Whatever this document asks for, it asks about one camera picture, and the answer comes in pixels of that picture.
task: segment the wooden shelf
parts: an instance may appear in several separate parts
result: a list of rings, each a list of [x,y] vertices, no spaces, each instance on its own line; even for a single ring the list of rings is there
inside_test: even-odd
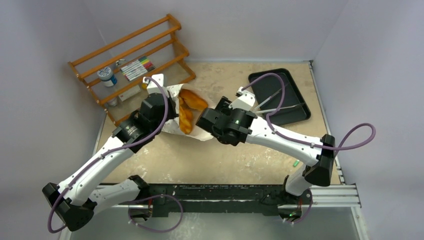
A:
[[[78,65],[98,56],[99,54],[104,53],[107,50],[110,50],[111,48],[116,47],[116,46],[118,46],[118,45],[120,45],[120,44],[122,44],[122,43],[144,33],[144,32],[146,32],[146,31],[160,25],[160,24],[163,24],[165,22],[169,22],[169,28],[167,30],[159,33],[158,35],[156,35],[156,36],[154,36],[154,37],[152,37],[152,38],[150,38],[150,39],[148,39],[148,40],[146,40],[146,41],[144,41],[140,44],[137,44],[136,46],[116,55],[115,57],[110,58],[109,60],[107,60],[107,61],[105,61],[105,62],[103,62],[103,63],[101,63],[97,66],[91,67],[89,70],[87,70],[83,73],[78,72],[78,70],[76,69],[76,66],[78,66]],[[193,70],[191,70],[190,67],[184,61],[184,58],[188,57],[190,53],[187,50],[187,48],[184,45],[182,45],[181,42],[177,38],[176,31],[178,31],[180,29],[181,29],[180,22],[177,19],[175,19],[175,17],[173,17],[171,14],[167,14],[166,17],[161,18],[161,19],[159,19],[159,20],[157,20],[157,21],[155,21],[155,22],[153,22],[153,23],[151,23],[151,24],[149,24],[145,27],[142,27],[142,28],[138,29],[137,31],[132,32],[132,33],[130,33],[130,34],[128,34],[128,35],[126,35],[126,36],[124,36],[124,37],[104,46],[104,47],[101,47],[101,48],[99,48],[99,49],[97,49],[97,50],[75,60],[75,61],[70,61],[70,62],[68,62],[68,64],[69,64],[70,68],[72,69],[72,71],[74,72],[75,76],[87,87],[88,91],[91,93],[91,95],[93,96],[96,103],[104,108],[104,111],[107,113],[109,118],[112,120],[113,124],[115,124],[117,126],[117,125],[119,125],[119,123],[126,120],[129,116],[129,114],[124,116],[121,119],[115,120],[114,116],[112,116],[112,114],[108,111],[105,104],[108,101],[112,100],[113,98],[116,98],[120,94],[126,92],[130,88],[141,84],[141,82],[143,81],[143,77],[150,77],[151,75],[159,74],[160,72],[162,72],[166,68],[170,67],[171,65],[178,63],[189,74],[189,77],[182,80],[181,83],[188,83],[191,80],[196,78],[195,72]],[[153,48],[149,51],[146,51],[145,53],[141,54],[138,57],[135,57],[135,58],[129,60],[126,64],[120,66],[119,68],[118,67],[115,68],[113,70],[113,72],[116,74],[121,70],[122,67],[130,64],[131,62],[133,62],[133,61],[135,61],[135,60],[137,60],[137,59],[139,59],[143,56],[148,57],[148,56],[158,52],[159,50],[161,50],[161,49],[163,49],[163,48],[165,48],[169,45],[172,45],[172,48],[173,48],[173,51],[174,51],[174,58],[167,61],[166,63],[164,63],[160,66],[155,66],[156,68],[154,70],[149,71],[146,74],[132,80],[131,82],[129,82],[129,84],[127,84],[126,86],[122,87],[121,89],[115,91],[113,94],[110,94],[109,96],[107,96],[103,99],[100,99],[99,96],[93,91],[92,87],[99,84],[101,82],[101,80],[99,78],[96,78],[95,80],[90,81],[90,82],[86,81],[87,77],[95,74],[100,69],[103,69],[105,67],[112,65],[116,61],[123,59],[126,56],[128,56],[128,55],[130,55],[130,54],[132,54],[136,51],[139,51],[142,48],[144,48],[144,47],[146,47],[146,46],[148,46],[148,45],[150,45],[150,44],[152,44],[152,43],[154,43],[154,42],[156,42],[156,41],[158,41],[158,40],[160,40],[160,39],[162,39],[162,38],[164,38],[165,36],[168,36],[168,35],[170,35],[170,40],[156,46],[155,48]]]

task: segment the blue lid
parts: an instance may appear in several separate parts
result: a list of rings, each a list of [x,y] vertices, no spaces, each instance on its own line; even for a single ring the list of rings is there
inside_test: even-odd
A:
[[[105,78],[105,77],[109,76],[111,74],[111,72],[112,72],[112,69],[107,66],[105,68],[102,68],[102,69],[98,70],[97,71],[97,75],[100,78]]]

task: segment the cable clip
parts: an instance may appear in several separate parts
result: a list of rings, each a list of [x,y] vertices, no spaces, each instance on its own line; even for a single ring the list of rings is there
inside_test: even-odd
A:
[[[142,83],[149,85],[150,80],[148,78],[146,78],[146,77],[143,77],[143,82]]]
[[[71,190],[71,189],[72,189],[72,186],[69,186],[69,184],[66,184],[66,185],[65,185],[65,189],[69,189],[69,190]]]
[[[244,94],[244,90],[243,90],[243,87],[241,86],[241,87],[238,88],[237,93],[235,95],[237,97],[240,97],[243,94]]]

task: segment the marker set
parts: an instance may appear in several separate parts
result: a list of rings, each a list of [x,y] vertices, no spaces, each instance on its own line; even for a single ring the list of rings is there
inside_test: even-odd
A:
[[[155,69],[153,63],[146,56],[142,56],[130,64],[123,66],[120,71],[128,81],[132,81],[153,69]]]

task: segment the black tray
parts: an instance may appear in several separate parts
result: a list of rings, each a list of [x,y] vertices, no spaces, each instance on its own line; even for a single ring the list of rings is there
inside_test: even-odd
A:
[[[267,74],[267,73],[275,73],[278,74],[285,85],[285,97],[284,102],[282,103],[282,107],[289,107],[296,104],[301,104],[297,107],[289,108],[289,109],[281,109],[275,115],[271,116],[269,119],[271,123],[281,126],[286,124],[297,123],[300,121],[307,120],[311,117],[311,111],[309,111],[308,105],[306,104],[304,98],[302,97],[301,92],[296,86],[295,81],[293,80],[292,75],[287,69],[278,68],[268,71],[255,72],[249,75],[248,80],[251,83],[253,80],[258,77]],[[252,87],[253,93],[256,96],[256,100],[258,104],[262,103],[269,96],[274,94],[278,89],[281,89],[280,81],[273,76],[268,76],[265,79],[257,82]],[[265,103],[260,107],[260,110],[268,110],[277,108],[281,99],[281,91],[274,96],[270,101]]]

